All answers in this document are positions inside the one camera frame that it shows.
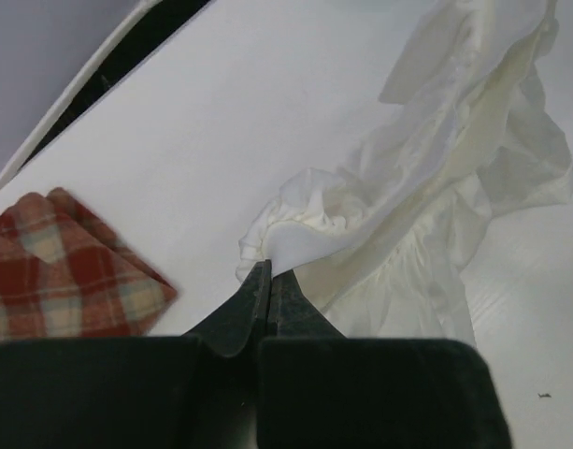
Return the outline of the white cloth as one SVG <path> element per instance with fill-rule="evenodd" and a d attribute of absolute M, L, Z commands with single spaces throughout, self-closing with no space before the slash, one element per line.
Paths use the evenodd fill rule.
<path fill-rule="evenodd" d="M 439 1 L 380 101 L 398 106 L 335 171 L 285 182 L 240 240 L 348 337 L 475 341 L 461 271 L 493 218 L 567 202 L 573 160 L 537 59 L 553 1 Z"/>

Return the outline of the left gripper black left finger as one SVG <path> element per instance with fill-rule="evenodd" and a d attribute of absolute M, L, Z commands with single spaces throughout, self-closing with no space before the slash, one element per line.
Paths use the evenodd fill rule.
<path fill-rule="evenodd" d="M 272 267 L 178 337 L 0 343 L 0 448 L 185 448 L 203 401 L 257 380 Z"/>

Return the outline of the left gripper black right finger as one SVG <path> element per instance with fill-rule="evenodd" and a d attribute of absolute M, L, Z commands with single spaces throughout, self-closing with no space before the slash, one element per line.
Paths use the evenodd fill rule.
<path fill-rule="evenodd" d="M 262 448 L 509 448 L 486 362 L 447 339 L 347 339 L 292 272 L 272 283 L 259 346 Z"/>

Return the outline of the red checked skirt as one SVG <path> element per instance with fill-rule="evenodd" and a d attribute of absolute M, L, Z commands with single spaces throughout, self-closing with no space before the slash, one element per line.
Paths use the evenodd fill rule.
<path fill-rule="evenodd" d="M 0 342 L 145 334 L 176 289 L 62 188 L 0 214 Z"/>

